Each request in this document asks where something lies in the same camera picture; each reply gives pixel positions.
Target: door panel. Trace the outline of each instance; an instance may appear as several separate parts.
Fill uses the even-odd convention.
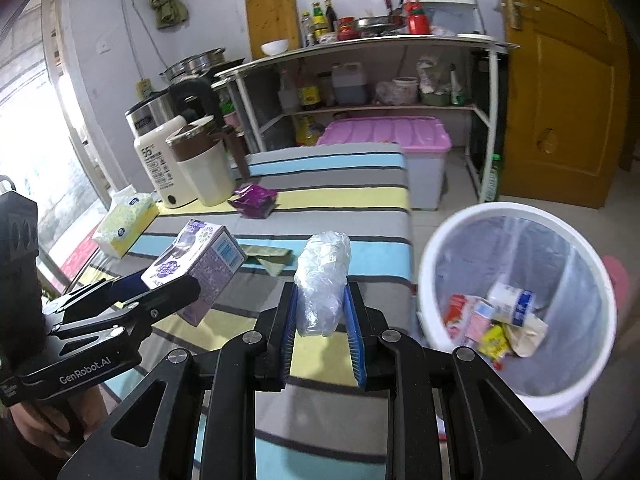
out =
[[[600,207],[626,120],[628,60],[606,0],[519,0],[500,192]]]

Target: pink lid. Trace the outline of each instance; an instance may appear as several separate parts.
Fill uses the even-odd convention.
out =
[[[406,153],[443,153],[451,139],[435,117],[369,117],[329,124],[316,144],[395,142]]]

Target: yellow tissue package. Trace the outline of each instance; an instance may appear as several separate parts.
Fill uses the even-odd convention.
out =
[[[158,207],[148,193],[136,193],[111,209],[92,237],[107,256],[121,258],[153,219]]]

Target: crumpled purple package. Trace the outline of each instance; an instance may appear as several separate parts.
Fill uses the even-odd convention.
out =
[[[257,184],[245,184],[234,191],[238,198],[227,200],[248,218],[265,219],[276,207],[278,192]]]

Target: white trash can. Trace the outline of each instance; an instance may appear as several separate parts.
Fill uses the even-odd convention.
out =
[[[499,372],[540,420],[567,414],[604,368],[616,334],[616,304],[600,257],[578,231],[527,205],[493,202],[445,221],[422,255],[418,319],[432,348],[451,352],[442,314],[452,294],[486,297],[497,280],[536,293],[549,326],[528,358]]]

